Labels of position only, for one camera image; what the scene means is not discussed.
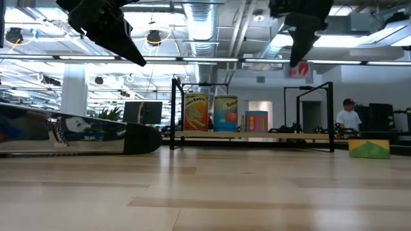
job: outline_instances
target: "door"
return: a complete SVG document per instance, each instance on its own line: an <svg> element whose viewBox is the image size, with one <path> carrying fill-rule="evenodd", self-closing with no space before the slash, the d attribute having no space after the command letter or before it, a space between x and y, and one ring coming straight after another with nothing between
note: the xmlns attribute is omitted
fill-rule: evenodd
<svg viewBox="0 0 411 231"><path fill-rule="evenodd" d="M313 133L314 129L321 125L321 102L302 102L302 130L304 133Z"/></svg>

